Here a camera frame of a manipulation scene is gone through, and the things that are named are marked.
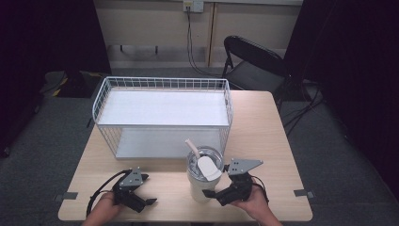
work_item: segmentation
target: black chair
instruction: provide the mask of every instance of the black chair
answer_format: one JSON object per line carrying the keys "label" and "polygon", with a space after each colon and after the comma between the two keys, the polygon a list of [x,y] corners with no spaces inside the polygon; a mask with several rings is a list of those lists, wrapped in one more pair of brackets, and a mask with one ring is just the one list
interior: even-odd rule
{"label": "black chair", "polygon": [[[273,51],[238,36],[228,36],[224,40],[224,46],[227,59],[222,77],[229,81],[231,88],[270,91],[280,109],[291,80],[282,58]],[[243,61],[234,67],[231,55]]]}

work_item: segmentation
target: hand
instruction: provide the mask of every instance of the hand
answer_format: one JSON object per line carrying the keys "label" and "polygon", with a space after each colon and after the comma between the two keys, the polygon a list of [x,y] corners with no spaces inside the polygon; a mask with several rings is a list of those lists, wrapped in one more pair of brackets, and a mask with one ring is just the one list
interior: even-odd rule
{"label": "hand", "polygon": [[123,208],[124,205],[122,204],[114,205],[114,192],[107,192],[102,195],[82,225],[98,226],[106,224],[115,218]]}
{"label": "hand", "polygon": [[282,224],[270,210],[263,191],[258,186],[252,186],[252,191],[246,201],[235,201],[231,205],[241,208],[263,226],[281,226]]}

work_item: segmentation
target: gray carpet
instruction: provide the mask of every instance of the gray carpet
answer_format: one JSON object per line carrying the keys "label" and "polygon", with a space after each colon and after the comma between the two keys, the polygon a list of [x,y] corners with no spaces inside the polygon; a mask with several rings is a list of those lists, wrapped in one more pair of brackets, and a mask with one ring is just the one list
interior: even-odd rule
{"label": "gray carpet", "polygon": [[[212,73],[221,71],[212,69]],[[56,84],[61,75],[47,74],[47,86]],[[120,69],[113,75],[209,77],[189,68]],[[95,95],[73,99],[46,93],[39,113],[11,145],[10,157],[0,159],[0,225],[79,225],[57,218],[60,202],[54,196],[67,191],[88,141]],[[284,103],[283,122],[305,105]],[[369,161],[345,139],[344,126],[327,103],[304,115],[288,139],[304,187],[316,197],[310,199],[310,222],[284,225],[399,225],[397,201]]]}

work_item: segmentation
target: wire rack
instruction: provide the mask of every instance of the wire rack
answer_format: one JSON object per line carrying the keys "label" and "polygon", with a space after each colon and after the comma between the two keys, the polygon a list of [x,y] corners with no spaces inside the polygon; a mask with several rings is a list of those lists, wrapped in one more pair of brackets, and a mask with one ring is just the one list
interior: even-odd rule
{"label": "wire rack", "polygon": [[226,148],[232,123],[225,79],[106,77],[93,119],[117,158],[186,157],[187,138]]}

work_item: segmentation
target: wooden tabletop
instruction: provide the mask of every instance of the wooden tabletop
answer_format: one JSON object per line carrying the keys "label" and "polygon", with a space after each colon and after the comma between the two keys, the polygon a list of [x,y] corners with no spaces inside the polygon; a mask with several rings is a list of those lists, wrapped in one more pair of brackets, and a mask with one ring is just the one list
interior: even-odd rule
{"label": "wooden tabletop", "polygon": [[[303,189],[303,185],[272,95],[265,91],[233,90],[231,97],[233,122],[224,156],[225,164],[230,164],[233,157],[263,160],[263,164],[252,169],[250,174],[263,180],[270,208],[276,217],[281,221],[311,220],[312,212],[307,197],[296,197],[294,194],[294,190]],[[96,126],[68,189],[68,192],[77,192],[77,198],[64,200],[58,217],[66,221],[84,220],[89,197],[117,172],[137,167],[150,177],[135,194],[144,200],[158,200],[146,206],[141,213],[126,208],[116,221],[253,220],[241,209],[221,206],[217,200],[207,203],[192,200],[185,159],[116,160]],[[105,189],[111,189],[118,179]],[[223,173],[215,190],[222,190],[230,183],[227,173]]]}

